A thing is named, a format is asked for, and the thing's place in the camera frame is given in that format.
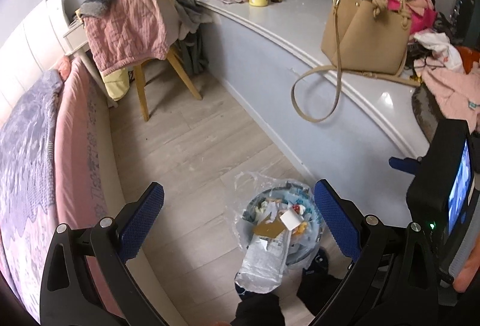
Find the white paper scrap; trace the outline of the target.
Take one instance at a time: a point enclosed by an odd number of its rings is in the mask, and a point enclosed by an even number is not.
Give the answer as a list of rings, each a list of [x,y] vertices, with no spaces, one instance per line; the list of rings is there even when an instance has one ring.
[[[293,231],[303,222],[302,216],[298,215],[293,209],[286,210],[281,216],[280,221],[286,229]]]

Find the round trash bin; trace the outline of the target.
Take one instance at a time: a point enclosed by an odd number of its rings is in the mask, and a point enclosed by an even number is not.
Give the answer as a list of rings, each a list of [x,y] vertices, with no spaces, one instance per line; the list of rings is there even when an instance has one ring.
[[[298,267],[317,253],[325,222],[310,188],[286,181],[260,191],[243,209],[235,224],[241,247],[248,247],[253,235],[278,239],[289,234],[286,266]]]

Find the right dark blue slipper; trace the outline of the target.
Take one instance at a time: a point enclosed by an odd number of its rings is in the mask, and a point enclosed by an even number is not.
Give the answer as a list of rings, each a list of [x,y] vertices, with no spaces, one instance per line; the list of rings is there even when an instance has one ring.
[[[317,274],[327,274],[329,272],[328,255],[323,248],[318,249],[318,252],[307,270],[311,273]]]

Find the black trouser leg right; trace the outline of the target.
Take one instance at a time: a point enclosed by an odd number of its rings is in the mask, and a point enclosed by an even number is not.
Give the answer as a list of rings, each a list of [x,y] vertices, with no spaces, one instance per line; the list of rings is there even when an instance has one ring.
[[[304,269],[296,296],[313,316],[317,316],[342,281],[323,267]]]

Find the blue floral blanket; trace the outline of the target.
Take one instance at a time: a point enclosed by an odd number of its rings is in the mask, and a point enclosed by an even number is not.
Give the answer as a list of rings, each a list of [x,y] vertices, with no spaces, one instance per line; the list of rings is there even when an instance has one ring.
[[[33,319],[40,319],[43,270],[59,222],[55,128],[64,83],[49,70],[1,127],[1,272]]]

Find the pink bed with sheet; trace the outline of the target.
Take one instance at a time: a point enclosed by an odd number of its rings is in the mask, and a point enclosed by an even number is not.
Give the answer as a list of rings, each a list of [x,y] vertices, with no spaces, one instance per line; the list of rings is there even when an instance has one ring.
[[[55,128],[57,227],[67,224],[71,229],[92,228],[104,217],[116,217],[128,204],[120,186],[107,106],[81,60],[69,62],[65,72],[57,68],[49,70],[57,71],[64,83],[58,99]],[[97,260],[89,257],[86,261],[103,305],[114,315],[122,316]],[[182,325],[182,317],[161,288],[142,247],[137,256],[126,263],[126,267],[143,294],[163,317],[163,325]],[[41,316],[35,320],[27,313],[7,284],[2,271],[1,275],[4,300],[14,302],[19,312],[19,316],[14,317],[11,311],[3,310],[1,323],[41,325]]]

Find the pile of pink clothes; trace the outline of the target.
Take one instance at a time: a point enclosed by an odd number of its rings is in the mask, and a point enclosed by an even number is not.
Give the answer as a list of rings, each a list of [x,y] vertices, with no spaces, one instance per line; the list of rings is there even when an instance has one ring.
[[[387,0],[398,10],[400,0]],[[406,0],[412,14],[407,65],[420,80],[430,107],[479,131],[479,52],[462,45],[473,0]]]

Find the silver shipping mailer bag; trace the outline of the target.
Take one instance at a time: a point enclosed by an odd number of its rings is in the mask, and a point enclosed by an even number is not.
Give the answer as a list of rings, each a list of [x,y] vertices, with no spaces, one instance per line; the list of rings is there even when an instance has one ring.
[[[253,235],[235,284],[245,291],[268,294],[281,285],[287,266],[291,233],[283,231],[276,238]]]

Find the brown cardboard piece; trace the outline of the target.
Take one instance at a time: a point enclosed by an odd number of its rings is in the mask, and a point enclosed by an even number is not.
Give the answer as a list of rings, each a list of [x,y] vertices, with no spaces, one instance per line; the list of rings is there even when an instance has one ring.
[[[256,225],[253,229],[253,233],[258,237],[274,239],[286,230],[287,228],[283,222],[276,217],[272,221],[270,221],[269,218],[265,218],[262,222]]]

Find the tan leather handbag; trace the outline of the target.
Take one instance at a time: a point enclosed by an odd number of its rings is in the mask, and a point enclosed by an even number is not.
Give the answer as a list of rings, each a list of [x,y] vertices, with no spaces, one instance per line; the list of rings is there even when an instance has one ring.
[[[402,77],[412,25],[405,0],[332,0],[320,49],[330,63],[310,69],[298,80],[335,71],[336,93],[328,114],[335,111],[343,73],[419,86]]]

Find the yellow cloth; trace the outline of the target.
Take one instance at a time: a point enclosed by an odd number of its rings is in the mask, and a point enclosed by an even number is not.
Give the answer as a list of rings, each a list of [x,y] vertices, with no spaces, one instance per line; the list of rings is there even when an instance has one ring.
[[[128,93],[130,81],[128,69],[122,68],[106,76],[102,76],[106,92],[115,102],[119,101]]]

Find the wooden chair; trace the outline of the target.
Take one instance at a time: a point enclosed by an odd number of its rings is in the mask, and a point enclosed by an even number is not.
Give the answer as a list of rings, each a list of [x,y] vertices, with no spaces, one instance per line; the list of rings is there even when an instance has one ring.
[[[153,112],[159,109],[161,100],[171,100],[174,95],[174,89],[180,86],[180,82],[193,95],[195,99],[202,100],[203,96],[199,89],[194,85],[192,79],[187,75],[184,69],[184,61],[180,50],[176,45],[172,45],[168,51],[167,58],[158,64],[154,60],[148,60],[140,65],[133,66],[133,78],[137,90],[137,97],[140,104],[143,120],[149,121],[151,109],[148,107],[148,99],[153,99],[153,91],[146,91],[150,85],[151,88],[167,88],[163,93],[162,99],[154,103]]]

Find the white padded headboard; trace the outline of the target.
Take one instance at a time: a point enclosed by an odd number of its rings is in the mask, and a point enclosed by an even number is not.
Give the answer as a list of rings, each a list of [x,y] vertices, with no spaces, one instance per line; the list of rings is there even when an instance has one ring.
[[[72,48],[64,38],[69,20],[64,0],[43,0],[1,46],[1,122],[20,97]]]

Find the pink quilted blanket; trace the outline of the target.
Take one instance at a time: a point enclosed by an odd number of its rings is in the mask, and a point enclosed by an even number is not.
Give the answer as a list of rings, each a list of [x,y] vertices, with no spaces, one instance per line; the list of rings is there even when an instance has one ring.
[[[114,0],[101,17],[85,16],[83,22],[103,77],[168,54],[167,27],[157,0]]]

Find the grey garment on chair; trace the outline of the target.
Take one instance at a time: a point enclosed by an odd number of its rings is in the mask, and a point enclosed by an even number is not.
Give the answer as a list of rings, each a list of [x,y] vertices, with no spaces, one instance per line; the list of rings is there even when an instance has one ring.
[[[212,17],[195,0],[174,0],[174,5],[180,20],[180,40],[195,34],[200,25],[213,23]]]

